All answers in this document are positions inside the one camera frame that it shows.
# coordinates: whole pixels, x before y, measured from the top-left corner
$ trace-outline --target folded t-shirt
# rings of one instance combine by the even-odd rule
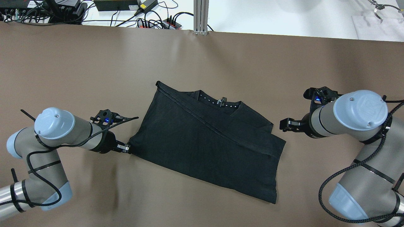
[[[157,81],[157,91],[130,153],[212,184],[276,202],[276,169],[285,141],[273,124],[239,101],[201,90],[179,92]]]

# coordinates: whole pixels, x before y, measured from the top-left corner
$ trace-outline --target white table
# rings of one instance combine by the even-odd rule
[[[175,6],[171,0],[166,0],[166,3],[168,7]],[[178,8],[169,9],[170,15],[178,12],[194,12],[192,0],[177,0],[177,3]],[[398,6],[396,0],[379,0],[378,3]],[[165,8],[156,6],[154,10],[163,20],[167,17]],[[210,0],[208,24],[217,32],[358,39],[352,16],[373,18],[375,17],[373,10],[374,6],[367,0]],[[89,10],[86,20],[110,20],[114,13],[114,11],[98,12],[94,7]],[[133,14],[134,11],[121,11],[118,16],[114,16],[114,19],[126,20]],[[395,19],[398,22],[403,20],[402,14],[391,7],[379,11],[379,15],[385,20]],[[147,19],[156,20],[158,17],[148,13]],[[371,21],[370,24],[367,22],[368,28],[365,28],[369,29],[370,33],[375,27],[391,26],[390,23],[380,24],[378,20]],[[183,25],[183,29],[193,29],[193,18],[189,15],[181,15],[177,22]],[[109,26],[110,22],[92,21],[83,24]],[[376,35],[371,34],[370,38],[364,39],[383,40]]]

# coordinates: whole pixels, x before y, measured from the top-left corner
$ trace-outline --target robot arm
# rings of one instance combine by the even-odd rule
[[[34,206],[50,210],[67,202],[72,190],[56,149],[73,145],[99,153],[128,153],[129,146],[117,141],[108,129],[112,123],[136,118],[104,110],[88,122],[66,110],[45,109],[34,126],[21,129],[7,141],[9,153],[27,164],[29,178],[0,189],[0,221]]]
[[[404,213],[404,198],[397,192],[404,173],[404,122],[388,116],[384,100],[368,90],[341,96],[327,87],[310,88],[304,96],[312,99],[310,113],[300,121],[282,120],[280,129],[312,138],[349,134],[365,144],[352,163],[360,165],[347,171],[331,194],[331,206],[351,220]],[[383,148],[368,159],[381,140]],[[374,221],[382,227],[400,227],[401,216]]]

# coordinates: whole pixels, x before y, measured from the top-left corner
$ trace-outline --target cable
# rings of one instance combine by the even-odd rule
[[[159,2],[157,5],[158,6],[160,6],[160,7],[162,7],[162,8],[166,8],[166,9],[173,9],[173,8],[177,8],[178,7],[178,3],[176,2],[176,1],[174,1],[174,0],[171,0],[171,1],[173,1],[177,6],[175,6],[175,7],[167,7],[167,4],[166,4],[166,2],[165,1],[162,1],[162,2]]]
[[[176,14],[173,16],[174,24],[177,23],[177,18],[178,18],[178,16],[181,15],[181,14],[187,14],[187,15],[194,16],[193,13],[189,13],[189,12],[179,12],[179,13],[176,13]]]
[[[112,26],[112,20],[114,19],[115,14],[117,14],[119,12],[119,10],[117,10],[111,17],[111,24],[109,25],[110,27]]]
[[[163,20],[161,19],[160,15],[159,15],[158,13],[156,13],[154,10],[150,10],[149,12],[153,12],[153,13],[155,13],[155,14],[158,16],[158,18],[160,19],[160,24],[161,24],[161,26],[163,27],[163,26],[164,26],[164,25],[163,25]]]
[[[208,25],[208,27],[214,32],[214,30]]]
[[[85,143],[87,143],[89,140],[91,140],[92,138],[94,138],[94,137],[96,137],[97,135],[99,135],[100,133],[103,133],[103,132],[105,132],[105,131],[107,131],[107,130],[109,130],[109,129],[111,129],[111,128],[114,128],[114,127],[120,125],[120,124],[129,122],[129,121],[131,121],[131,120],[138,119],[138,118],[139,118],[139,117],[127,118],[127,119],[125,119],[125,120],[123,120],[123,121],[121,121],[121,122],[118,122],[118,123],[114,124],[114,125],[110,125],[109,127],[107,127],[107,128],[105,128],[105,129],[103,129],[103,130],[101,130],[101,131],[99,131],[99,132],[93,134],[92,136],[88,137],[87,139],[85,139],[85,140],[83,140],[83,141],[81,141],[80,143],[75,144],[75,145],[64,144],[64,145],[59,145],[59,146],[57,146],[57,147],[54,147],[52,150],[34,151],[34,152],[29,153],[29,154],[27,155],[27,164],[28,164],[29,170],[30,170],[36,177],[38,177],[40,180],[42,180],[43,182],[45,182],[46,184],[48,184],[50,187],[52,187],[52,188],[56,191],[56,193],[57,193],[57,195],[58,195],[58,199],[55,200],[55,201],[53,201],[53,202],[51,202],[51,203],[47,203],[47,204],[40,204],[40,203],[35,203],[35,202],[27,201],[27,200],[9,200],[9,201],[5,201],[5,202],[0,203],[0,206],[1,206],[1,205],[5,205],[5,204],[9,204],[9,203],[14,203],[14,202],[25,203],[25,204],[28,204],[28,205],[31,205],[31,206],[51,206],[51,205],[54,205],[54,204],[58,203],[58,202],[62,199],[62,193],[60,192],[60,190],[59,190],[54,184],[52,184],[50,181],[46,180],[44,177],[42,177],[41,175],[39,175],[39,174],[36,172],[36,170],[34,170],[34,168],[32,167],[32,163],[31,163],[31,156],[34,155],[34,154],[38,154],[38,153],[49,153],[49,152],[54,151],[54,150],[56,150],[56,149],[58,149],[58,148],[60,148],[60,147],[79,147],[79,146],[82,146],[82,145],[84,145]]]
[[[141,12],[142,12],[141,8],[139,8],[131,18],[127,19],[126,21],[123,21],[122,23],[118,24],[116,27],[119,27],[119,26],[123,25],[124,23],[129,22],[130,20],[135,18],[137,15],[139,15]]]
[[[385,102],[386,103],[402,103],[402,102],[404,102],[404,99],[403,100],[386,100]]]
[[[168,17],[170,16],[169,14],[168,14],[168,7],[167,7],[167,4],[166,4],[166,2],[162,2],[162,3],[164,3],[164,5],[166,5],[166,7],[163,7],[163,8],[166,8],[167,9],[167,19],[168,19]]]
[[[386,120],[384,121],[384,123],[382,124],[382,129],[385,129],[387,126],[387,122],[388,120],[393,116],[393,114],[404,105],[404,100],[402,100],[402,102],[400,104],[398,104],[396,107],[394,107],[387,115]],[[332,180],[334,179],[336,176],[341,175],[351,169],[354,169],[358,166],[361,166],[365,163],[367,163],[368,161],[370,161],[372,158],[374,158],[383,148],[383,145],[386,141],[386,135],[383,135],[379,145],[377,146],[376,150],[366,159],[364,159],[363,161],[354,164],[352,166],[346,167],[345,169],[342,169],[336,173],[334,173],[333,175],[331,175],[329,178],[327,178],[320,186],[320,189],[318,190],[318,201],[320,203],[321,208],[323,208],[323,210],[325,212],[327,212],[330,216],[332,216],[333,218],[339,220],[339,221],[343,221],[343,222],[347,222],[347,223],[365,223],[365,222],[371,222],[371,221],[377,221],[380,219],[385,219],[385,218],[392,218],[392,217],[404,217],[404,214],[384,214],[384,215],[380,215],[380,216],[376,216],[376,217],[372,217],[372,218],[368,218],[368,219],[360,219],[360,220],[351,220],[351,219],[345,219],[345,218],[341,218],[339,216],[337,216],[336,214],[332,213],[328,208],[325,207],[324,203],[323,203],[323,199],[322,199],[322,193],[323,193],[323,189],[325,188],[325,186]]]

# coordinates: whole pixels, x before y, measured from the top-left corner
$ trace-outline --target brown tabletop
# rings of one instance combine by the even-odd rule
[[[66,204],[35,208],[1,226],[356,226],[318,203],[321,183],[351,164],[361,143],[347,135],[311,139],[278,130],[309,111],[309,87],[340,93],[368,89],[402,99],[404,43],[294,36],[132,29],[80,25],[34,27],[0,23],[0,187],[27,177],[8,154],[10,135],[59,107],[89,119],[110,109],[138,120],[114,128],[127,141],[161,80],[179,91],[203,90],[243,101],[275,124],[286,140],[277,173],[277,204],[209,184],[122,153],[61,148],[73,190]],[[403,118],[399,110],[397,117]],[[337,180],[324,191],[328,200]],[[374,223],[363,225],[376,226]]]

